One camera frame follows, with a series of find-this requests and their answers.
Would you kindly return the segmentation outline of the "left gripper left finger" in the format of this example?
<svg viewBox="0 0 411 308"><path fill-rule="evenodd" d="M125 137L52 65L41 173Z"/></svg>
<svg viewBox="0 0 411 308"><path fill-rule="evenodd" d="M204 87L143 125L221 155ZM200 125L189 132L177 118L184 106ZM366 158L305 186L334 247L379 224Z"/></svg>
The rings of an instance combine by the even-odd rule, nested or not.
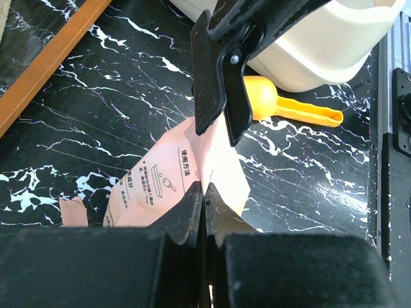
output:
<svg viewBox="0 0 411 308"><path fill-rule="evenodd" d="M1 243L2 307L196 307L203 194L149 227L31 228Z"/></svg>

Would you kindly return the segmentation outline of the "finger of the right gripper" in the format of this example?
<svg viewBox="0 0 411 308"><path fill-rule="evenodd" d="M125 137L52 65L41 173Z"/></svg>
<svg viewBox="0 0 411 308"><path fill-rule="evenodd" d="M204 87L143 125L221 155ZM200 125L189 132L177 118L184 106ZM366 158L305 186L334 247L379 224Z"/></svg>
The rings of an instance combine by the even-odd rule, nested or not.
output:
<svg viewBox="0 0 411 308"><path fill-rule="evenodd" d="M328 4L307 1L218 1L207 22L207 34L228 52L249 43L254 58L300 20Z"/></svg>

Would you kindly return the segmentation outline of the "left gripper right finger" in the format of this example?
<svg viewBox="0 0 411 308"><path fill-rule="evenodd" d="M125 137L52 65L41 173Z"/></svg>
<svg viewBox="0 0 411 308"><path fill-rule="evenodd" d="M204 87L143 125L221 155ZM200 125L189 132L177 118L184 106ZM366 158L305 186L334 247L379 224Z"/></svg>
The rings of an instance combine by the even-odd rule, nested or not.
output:
<svg viewBox="0 0 411 308"><path fill-rule="evenodd" d="M262 233L210 185L204 199L215 307L392 307L377 251L346 234Z"/></svg>

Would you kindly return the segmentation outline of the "black bag clip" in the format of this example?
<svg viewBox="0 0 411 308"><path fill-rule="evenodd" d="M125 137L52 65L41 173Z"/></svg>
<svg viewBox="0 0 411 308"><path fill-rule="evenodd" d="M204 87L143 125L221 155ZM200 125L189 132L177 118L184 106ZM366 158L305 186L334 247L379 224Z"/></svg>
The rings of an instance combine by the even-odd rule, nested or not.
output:
<svg viewBox="0 0 411 308"><path fill-rule="evenodd" d="M207 33L211 12L204 10L190 31L195 97L195 132L204 134L224 114L232 147L252 121L252 111L243 81L245 61L232 64L232 55L241 57L237 43L221 43Z"/></svg>

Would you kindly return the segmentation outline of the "yellow plastic litter scoop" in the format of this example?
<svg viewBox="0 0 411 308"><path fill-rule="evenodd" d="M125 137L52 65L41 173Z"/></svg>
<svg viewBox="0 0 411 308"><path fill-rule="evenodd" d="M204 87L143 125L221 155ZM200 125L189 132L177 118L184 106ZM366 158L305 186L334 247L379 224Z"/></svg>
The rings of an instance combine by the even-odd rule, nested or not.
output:
<svg viewBox="0 0 411 308"><path fill-rule="evenodd" d="M255 121L279 116L335 128L344 120L344 115L339 110L279 96L276 86L266 77L245 76L243 80L252 109L252 119Z"/></svg>

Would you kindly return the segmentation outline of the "pink cat litter bag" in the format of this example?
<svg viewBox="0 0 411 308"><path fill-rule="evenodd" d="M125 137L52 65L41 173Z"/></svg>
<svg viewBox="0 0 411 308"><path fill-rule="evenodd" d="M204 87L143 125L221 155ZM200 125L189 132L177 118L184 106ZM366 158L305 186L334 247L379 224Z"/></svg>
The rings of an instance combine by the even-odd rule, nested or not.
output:
<svg viewBox="0 0 411 308"><path fill-rule="evenodd" d="M222 115L202 135L194 117L165 132L112 188L103 226L147 227L178 204L193 182L204 192L214 184L235 213L243 212L250 187Z"/></svg>

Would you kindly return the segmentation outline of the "beige litter box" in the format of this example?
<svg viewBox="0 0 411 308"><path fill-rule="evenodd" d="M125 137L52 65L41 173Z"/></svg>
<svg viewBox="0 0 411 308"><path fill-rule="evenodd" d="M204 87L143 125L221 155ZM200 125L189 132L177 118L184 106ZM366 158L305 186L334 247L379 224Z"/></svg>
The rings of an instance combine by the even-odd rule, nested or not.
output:
<svg viewBox="0 0 411 308"><path fill-rule="evenodd" d="M404 5L404 1L330 1L292 26L248 65L288 92L346 83Z"/></svg>

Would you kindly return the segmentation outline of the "wooden shelf rack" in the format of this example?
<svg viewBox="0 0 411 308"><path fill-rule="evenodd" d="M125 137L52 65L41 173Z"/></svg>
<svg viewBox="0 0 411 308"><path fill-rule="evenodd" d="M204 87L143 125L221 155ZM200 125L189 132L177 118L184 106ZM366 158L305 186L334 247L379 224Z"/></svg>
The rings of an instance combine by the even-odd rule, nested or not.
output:
<svg viewBox="0 0 411 308"><path fill-rule="evenodd" d="M109 4L110 0L86 0L1 96L1 135L28 106Z"/></svg>

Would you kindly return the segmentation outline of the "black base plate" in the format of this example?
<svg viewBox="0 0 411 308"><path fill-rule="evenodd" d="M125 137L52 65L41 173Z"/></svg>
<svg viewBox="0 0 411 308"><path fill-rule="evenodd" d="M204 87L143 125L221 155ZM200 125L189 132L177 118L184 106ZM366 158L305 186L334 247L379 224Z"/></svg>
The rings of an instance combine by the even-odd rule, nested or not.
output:
<svg viewBox="0 0 411 308"><path fill-rule="evenodd" d="M378 92L379 249L396 287L410 286L410 74L395 68Z"/></svg>

